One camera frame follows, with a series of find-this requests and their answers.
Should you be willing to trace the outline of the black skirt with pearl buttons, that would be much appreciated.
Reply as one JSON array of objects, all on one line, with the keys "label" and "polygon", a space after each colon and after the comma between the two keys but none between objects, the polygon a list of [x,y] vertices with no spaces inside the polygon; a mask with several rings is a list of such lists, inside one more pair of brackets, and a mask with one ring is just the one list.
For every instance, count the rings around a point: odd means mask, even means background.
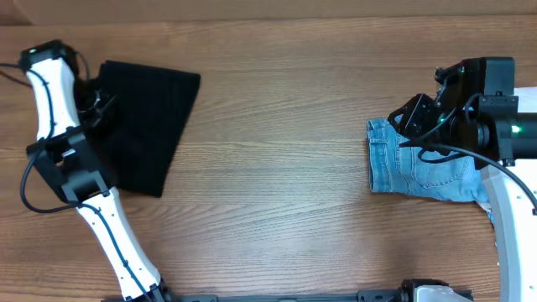
[{"label": "black skirt with pearl buttons", "polygon": [[161,197],[201,76],[108,60],[95,82],[113,101],[88,137],[111,164],[119,189]]}]

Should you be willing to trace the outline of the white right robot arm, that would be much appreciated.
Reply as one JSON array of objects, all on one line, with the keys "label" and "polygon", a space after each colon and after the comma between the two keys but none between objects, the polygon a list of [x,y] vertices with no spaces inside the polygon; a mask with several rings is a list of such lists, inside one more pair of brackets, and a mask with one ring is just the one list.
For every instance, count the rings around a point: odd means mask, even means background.
[{"label": "white right robot arm", "polygon": [[388,121],[404,146],[466,155],[490,200],[502,301],[536,299],[536,103],[519,107],[512,57],[477,57],[435,72],[434,98],[412,97]]}]

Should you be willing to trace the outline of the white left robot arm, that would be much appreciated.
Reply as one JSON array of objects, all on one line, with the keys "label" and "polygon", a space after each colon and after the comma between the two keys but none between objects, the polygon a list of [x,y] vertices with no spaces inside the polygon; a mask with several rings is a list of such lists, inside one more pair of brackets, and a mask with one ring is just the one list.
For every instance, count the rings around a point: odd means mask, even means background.
[{"label": "white left robot arm", "polygon": [[119,282],[125,301],[175,301],[159,270],[141,248],[129,225],[107,160],[85,134],[101,121],[112,98],[95,91],[84,103],[77,53],[59,40],[22,51],[19,68],[34,91],[38,113],[29,163],[62,201],[50,213],[75,210],[92,229]]}]

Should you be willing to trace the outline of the blue denim shorts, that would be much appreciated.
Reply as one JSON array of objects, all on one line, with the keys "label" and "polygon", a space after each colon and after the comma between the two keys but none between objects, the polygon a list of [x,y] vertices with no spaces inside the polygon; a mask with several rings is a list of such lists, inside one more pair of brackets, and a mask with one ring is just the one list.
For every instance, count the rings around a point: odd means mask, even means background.
[{"label": "blue denim shorts", "polygon": [[369,187],[375,193],[400,193],[455,202],[488,204],[474,159],[462,157],[435,164],[438,153],[419,155],[420,148],[401,148],[407,141],[385,118],[367,124]]}]

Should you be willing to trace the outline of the white cloth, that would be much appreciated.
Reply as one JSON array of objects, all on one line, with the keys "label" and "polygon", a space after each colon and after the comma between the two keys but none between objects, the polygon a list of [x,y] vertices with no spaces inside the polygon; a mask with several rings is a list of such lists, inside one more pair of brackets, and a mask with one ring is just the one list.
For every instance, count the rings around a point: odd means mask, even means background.
[{"label": "white cloth", "polygon": [[521,87],[514,89],[519,98],[518,113],[537,113],[537,87]]}]

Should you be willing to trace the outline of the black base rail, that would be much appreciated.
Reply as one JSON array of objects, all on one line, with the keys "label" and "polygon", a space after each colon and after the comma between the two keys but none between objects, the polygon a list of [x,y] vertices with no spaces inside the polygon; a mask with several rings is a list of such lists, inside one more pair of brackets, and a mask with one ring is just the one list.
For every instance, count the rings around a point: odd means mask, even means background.
[{"label": "black base rail", "polygon": [[173,296],[164,294],[162,297],[149,294],[136,298],[136,301],[177,301],[177,302],[395,302],[400,301],[394,289],[360,290],[355,294],[306,294],[306,295],[251,295],[218,297],[207,295]]}]

